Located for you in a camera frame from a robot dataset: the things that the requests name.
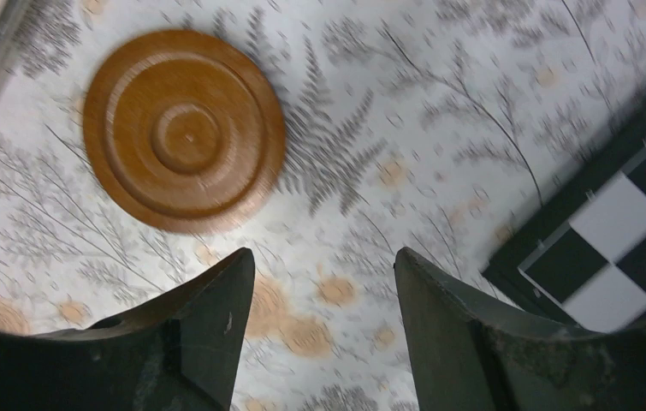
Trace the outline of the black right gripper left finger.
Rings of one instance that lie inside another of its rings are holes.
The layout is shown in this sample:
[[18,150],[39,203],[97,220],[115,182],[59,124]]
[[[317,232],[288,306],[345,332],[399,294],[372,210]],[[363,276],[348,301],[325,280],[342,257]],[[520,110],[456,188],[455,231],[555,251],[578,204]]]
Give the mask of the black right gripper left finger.
[[243,247],[89,328],[0,331],[0,410],[229,409],[255,272]]

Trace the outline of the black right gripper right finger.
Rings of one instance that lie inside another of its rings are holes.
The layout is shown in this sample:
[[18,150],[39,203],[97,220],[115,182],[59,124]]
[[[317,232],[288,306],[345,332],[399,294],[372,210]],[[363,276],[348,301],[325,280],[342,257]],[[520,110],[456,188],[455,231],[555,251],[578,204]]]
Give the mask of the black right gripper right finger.
[[394,275],[422,410],[646,410],[646,320],[598,333],[545,319],[408,247]]

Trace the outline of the black white chessboard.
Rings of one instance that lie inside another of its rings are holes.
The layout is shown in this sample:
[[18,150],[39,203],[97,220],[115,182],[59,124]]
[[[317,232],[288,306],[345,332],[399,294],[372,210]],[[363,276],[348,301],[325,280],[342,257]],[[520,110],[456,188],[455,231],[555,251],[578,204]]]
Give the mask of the black white chessboard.
[[646,319],[646,93],[483,276],[525,311],[590,331]]

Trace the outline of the brown ridged coaster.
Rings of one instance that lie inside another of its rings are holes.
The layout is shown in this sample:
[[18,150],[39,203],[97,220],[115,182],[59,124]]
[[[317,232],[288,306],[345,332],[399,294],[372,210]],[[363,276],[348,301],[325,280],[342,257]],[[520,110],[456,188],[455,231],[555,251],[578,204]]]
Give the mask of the brown ridged coaster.
[[231,229],[269,198],[286,152],[262,70],[205,33],[169,29],[111,52],[86,92],[86,155],[123,211],[175,233]]

